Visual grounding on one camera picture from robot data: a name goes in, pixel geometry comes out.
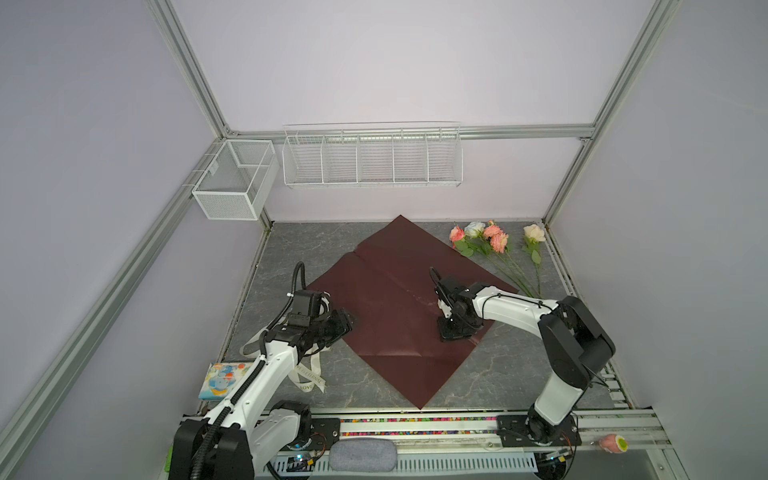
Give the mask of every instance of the white wall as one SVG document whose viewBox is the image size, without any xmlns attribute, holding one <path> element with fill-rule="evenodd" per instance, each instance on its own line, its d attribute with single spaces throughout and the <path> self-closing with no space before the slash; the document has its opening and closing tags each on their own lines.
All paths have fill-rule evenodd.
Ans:
<svg viewBox="0 0 768 480">
<path fill-rule="evenodd" d="M 234 130 L 591 123 L 653 0 L 174 0 Z"/>
<path fill-rule="evenodd" d="M 462 142 L 464 181 L 458 187 L 290 189 L 282 171 L 266 209 L 274 220 L 418 220 L 541 218 L 580 142 L 525 138 Z M 282 160 L 282 145 L 276 149 Z"/>
<path fill-rule="evenodd" d="M 260 240 L 192 204 L 15 480 L 155 479 L 193 413 Z"/>
<path fill-rule="evenodd" d="M 691 478 L 762 478 L 768 4 L 683 2 L 554 222 Z"/>
<path fill-rule="evenodd" d="M 0 105 L 3 426 L 213 134 L 141 0 L 3 2 Z"/>
</svg>

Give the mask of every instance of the gray fabric pouch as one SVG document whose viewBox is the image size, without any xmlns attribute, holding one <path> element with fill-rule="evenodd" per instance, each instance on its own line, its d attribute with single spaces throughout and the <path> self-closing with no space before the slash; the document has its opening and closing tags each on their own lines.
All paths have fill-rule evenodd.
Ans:
<svg viewBox="0 0 768 480">
<path fill-rule="evenodd" d="M 329 462 L 337 472 L 391 472 L 397 465 L 397 448 L 385 439 L 341 440 L 331 448 Z"/>
</svg>

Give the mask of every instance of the flower bouquet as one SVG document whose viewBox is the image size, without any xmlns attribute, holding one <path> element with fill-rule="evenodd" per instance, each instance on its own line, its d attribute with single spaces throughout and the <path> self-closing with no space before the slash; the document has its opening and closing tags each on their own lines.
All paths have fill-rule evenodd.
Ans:
<svg viewBox="0 0 768 480">
<path fill-rule="evenodd" d="M 536 270 L 536 282 L 531 282 L 525 271 L 509 254 L 509 235 L 493 221 L 488 226 L 482 222 L 472 222 L 464 229 L 458 226 L 451 230 L 450 240 L 453 247 L 463 256 L 471 257 L 475 253 L 485 255 L 496 267 L 514 283 L 520 291 L 532 298 L 541 295 L 541 253 L 539 243 L 545 241 L 544 231 L 536 224 L 523 228 L 525 242 L 523 251 L 531 256 Z"/>
</svg>

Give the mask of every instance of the colorful book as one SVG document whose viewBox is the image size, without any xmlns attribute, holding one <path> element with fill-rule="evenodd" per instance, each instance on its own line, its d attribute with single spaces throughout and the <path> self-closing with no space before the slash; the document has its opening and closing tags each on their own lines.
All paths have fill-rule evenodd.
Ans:
<svg viewBox="0 0 768 480">
<path fill-rule="evenodd" d="M 205 375 L 203 388 L 200 389 L 201 400 L 221 400 L 230 389 L 248 372 L 251 362 L 214 363 Z"/>
</svg>

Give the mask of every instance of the white rose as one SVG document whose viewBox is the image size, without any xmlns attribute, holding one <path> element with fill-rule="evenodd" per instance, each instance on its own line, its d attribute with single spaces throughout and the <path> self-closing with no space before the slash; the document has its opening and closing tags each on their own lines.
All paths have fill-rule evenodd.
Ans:
<svg viewBox="0 0 768 480">
<path fill-rule="evenodd" d="M 464 233 L 469 238 L 477 238 L 482 235 L 483 230 L 485 230 L 485 223 L 472 222 L 464 228 Z"/>
<path fill-rule="evenodd" d="M 536 240 L 537 242 L 546 240 L 544 238 L 544 231 L 538 225 L 528 225 L 527 227 L 523 227 L 523 231 L 525 232 L 525 238 Z"/>
</svg>

